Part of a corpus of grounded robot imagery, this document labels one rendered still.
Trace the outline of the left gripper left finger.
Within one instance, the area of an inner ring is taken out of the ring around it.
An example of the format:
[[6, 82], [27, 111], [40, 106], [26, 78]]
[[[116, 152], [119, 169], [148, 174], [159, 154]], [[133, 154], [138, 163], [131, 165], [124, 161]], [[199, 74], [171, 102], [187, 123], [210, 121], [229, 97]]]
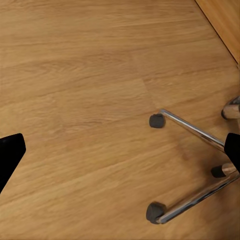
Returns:
[[0, 193], [26, 152], [21, 133], [0, 138]]

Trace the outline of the swivel chair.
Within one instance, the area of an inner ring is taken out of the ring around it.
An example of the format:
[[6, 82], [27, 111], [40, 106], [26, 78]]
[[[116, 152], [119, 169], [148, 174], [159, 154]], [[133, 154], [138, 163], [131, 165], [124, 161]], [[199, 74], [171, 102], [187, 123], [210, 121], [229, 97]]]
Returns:
[[[234, 97], [224, 106], [221, 115], [225, 119], [237, 119], [240, 135], [240, 94]], [[150, 117], [150, 126], [152, 128], [162, 128], [164, 125], [163, 116], [179, 124], [186, 130], [190, 131], [191, 133], [195, 134], [199, 138], [203, 139], [207, 143], [211, 144], [212, 146], [226, 154], [226, 152], [224, 151], [225, 142], [165, 109], [161, 109], [158, 114], [154, 114]], [[181, 205], [177, 206], [166, 214], [164, 214], [164, 209], [162, 206], [157, 204], [150, 204], [146, 211], [146, 219], [149, 220], [152, 224], [164, 225], [240, 178], [240, 173], [231, 161], [226, 162], [223, 165], [213, 167], [211, 169], [211, 174], [215, 178], [223, 177], [223, 179], [211, 185], [204, 191], [195, 195], [191, 199], [187, 200], [186, 202], [182, 203]]]

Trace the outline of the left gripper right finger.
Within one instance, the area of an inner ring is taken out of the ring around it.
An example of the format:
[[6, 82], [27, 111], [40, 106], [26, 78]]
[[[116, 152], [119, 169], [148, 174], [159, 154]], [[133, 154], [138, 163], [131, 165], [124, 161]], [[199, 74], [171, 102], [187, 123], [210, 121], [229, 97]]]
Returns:
[[224, 145], [224, 151], [240, 173], [240, 134], [228, 134]]

